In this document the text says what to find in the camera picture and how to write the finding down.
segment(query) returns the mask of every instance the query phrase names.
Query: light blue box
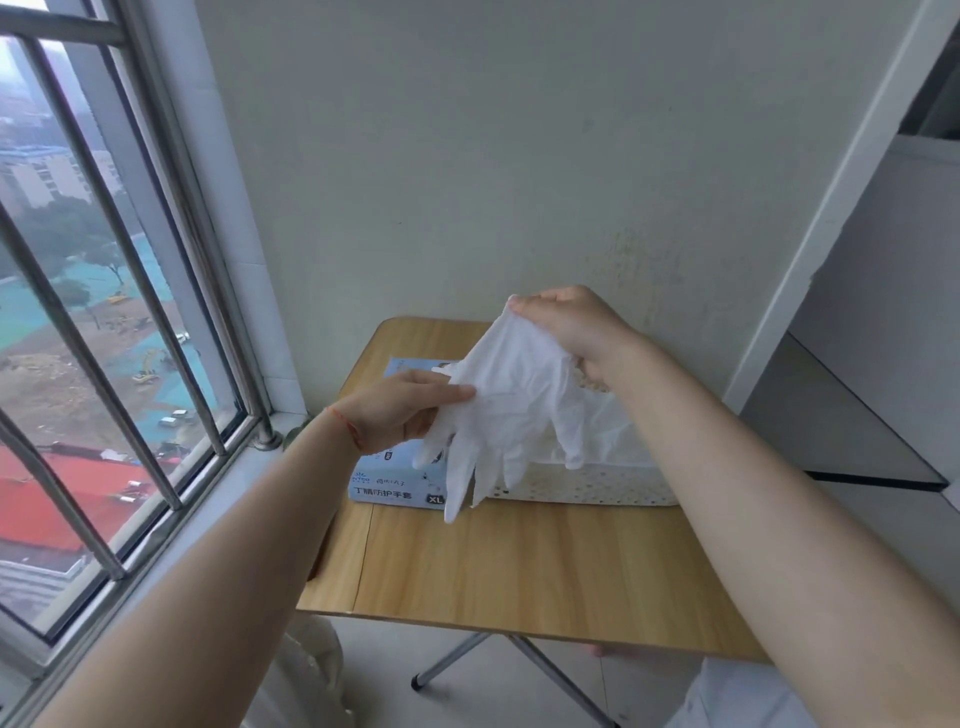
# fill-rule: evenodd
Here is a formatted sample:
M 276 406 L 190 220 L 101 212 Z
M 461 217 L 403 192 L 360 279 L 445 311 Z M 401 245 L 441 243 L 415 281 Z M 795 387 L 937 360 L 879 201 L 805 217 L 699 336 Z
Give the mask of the light blue box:
M 455 359 L 391 359 L 383 376 L 406 369 L 425 369 Z M 406 505 L 443 510 L 446 503 L 446 450 L 423 470 L 413 466 L 422 440 L 408 440 L 395 448 L 364 455 L 348 486 L 351 500 L 383 505 Z

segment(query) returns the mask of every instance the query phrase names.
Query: table top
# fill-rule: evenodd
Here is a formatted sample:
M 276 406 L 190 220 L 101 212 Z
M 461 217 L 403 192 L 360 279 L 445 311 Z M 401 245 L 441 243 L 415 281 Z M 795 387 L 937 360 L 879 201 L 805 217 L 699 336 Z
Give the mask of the table top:
M 459 359 L 490 324 L 383 322 L 341 394 L 392 356 Z M 766 660 L 683 510 L 489 498 L 442 511 L 344 498 L 298 609 Z

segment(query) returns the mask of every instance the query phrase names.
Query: yellow excavator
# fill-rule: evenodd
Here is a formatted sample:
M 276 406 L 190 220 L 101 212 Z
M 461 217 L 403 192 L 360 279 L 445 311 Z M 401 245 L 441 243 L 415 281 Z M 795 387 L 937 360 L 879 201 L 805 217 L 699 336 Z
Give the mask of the yellow excavator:
M 150 384 L 152 381 L 160 379 L 160 375 L 151 367 L 154 357 L 159 353 L 165 353 L 163 349 L 149 349 L 143 357 L 143 364 L 140 365 L 140 371 L 133 375 L 133 381 L 137 384 Z
M 127 284 L 124 283 L 124 284 L 120 287 L 120 290 L 118 290 L 118 291 L 117 291 L 116 293 L 114 293 L 112 296 L 107 296 L 107 303 L 111 303 L 111 304 L 113 304 L 113 305 L 117 305 L 118 303 L 120 303 L 120 302 L 122 302 L 122 301 L 125 301 L 125 300 L 128 299 L 129 297 L 130 297 L 130 294 L 128 293 Z

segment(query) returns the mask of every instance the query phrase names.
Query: metal table leg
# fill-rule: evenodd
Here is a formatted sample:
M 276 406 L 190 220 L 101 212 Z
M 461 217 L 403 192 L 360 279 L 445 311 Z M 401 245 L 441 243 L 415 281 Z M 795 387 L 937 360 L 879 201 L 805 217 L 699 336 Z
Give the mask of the metal table leg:
M 573 702 L 579 705 L 587 715 L 593 718 L 599 725 L 607 726 L 607 728 L 619 728 L 616 721 L 600 710 L 600 706 L 590 700 L 587 694 L 580 690 L 559 667 L 551 663 L 547 656 L 540 652 L 535 644 L 519 635 L 507 635 L 506 637 L 514 644 L 514 647 L 520 650 L 530 662 L 539 667 L 547 677 L 553 680 L 562 691 L 573 699 Z
M 449 653 L 443 656 L 436 665 L 433 667 L 428 667 L 420 674 L 414 675 L 414 679 L 410 681 L 410 687 L 415 691 L 420 692 L 420 690 L 426 687 L 427 683 L 457 662 L 457 660 L 466 655 L 476 645 L 480 644 L 489 636 L 490 632 L 474 632 L 472 635 L 454 647 Z
M 427 683 L 433 680 L 445 669 L 453 665 L 457 660 L 466 655 L 476 645 L 480 644 L 489 636 L 489 632 L 473 633 L 456 647 L 454 647 L 452 651 L 443 656 L 436 665 L 429 667 L 417 675 L 414 675 L 413 680 L 410 681 L 410 687 L 419 692 L 426 687 Z M 574 682 L 570 680 L 570 678 L 568 678 L 562 670 L 560 670 L 559 667 L 550 662 L 547 656 L 537 649 L 536 645 L 530 642 L 527 638 L 520 637 L 519 635 L 505 635 L 505 637 L 510 640 L 510 642 L 513 643 L 513 645 L 520 650 L 520 652 L 522 652 L 528 660 L 530 660 L 530 662 L 546 673 L 546 676 L 553 680 L 562 691 L 569 695 L 573 702 L 579 705 L 588 716 L 597 722 L 597 724 L 606 726 L 606 728 L 620 728 L 619 724 L 602 710 L 600 710 L 600 707 L 590 700 L 587 694 L 580 690 L 580 688 L 578 688 Z

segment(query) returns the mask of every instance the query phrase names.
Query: red string bracelet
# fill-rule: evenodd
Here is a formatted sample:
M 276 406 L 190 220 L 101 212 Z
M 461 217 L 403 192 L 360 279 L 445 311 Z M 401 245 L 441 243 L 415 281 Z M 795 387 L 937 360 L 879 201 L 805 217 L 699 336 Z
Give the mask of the red string bracelet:
M 327 411 L 328 411 L 331 415 L 333 415 L 335 418 L 337 418 L 338 420 L 340 420 L 340 422 L 342 422 L 344 425 L 347 426 L 347 430 L 349 430 L 350 437 L 353 438 L 353 444 L 354 444 L 355 446 L 357 446 L 357 449 L 358 449 L 358 450 L 360 450 L 361 452 L 363 452 L 365 449 L 367 449 L 367 446 L 366 446 L 366 444 L 364 443 L 364 440 L 363 440 L 363 436 L 361 436 L 360 430 L 358 430 L 358 429 L 356 428 L 356 425 L 355 425 L 354 423 L 352 423 L 350 420 L 348 420 L 348 419 L 347 419 L 346 417 L 344 417 L 342 414 L 340 414 L 339 412 L 337 412 L 337 410 L 335 410 L 333 407 L 328 407 L 328 408 L 327 408 Z

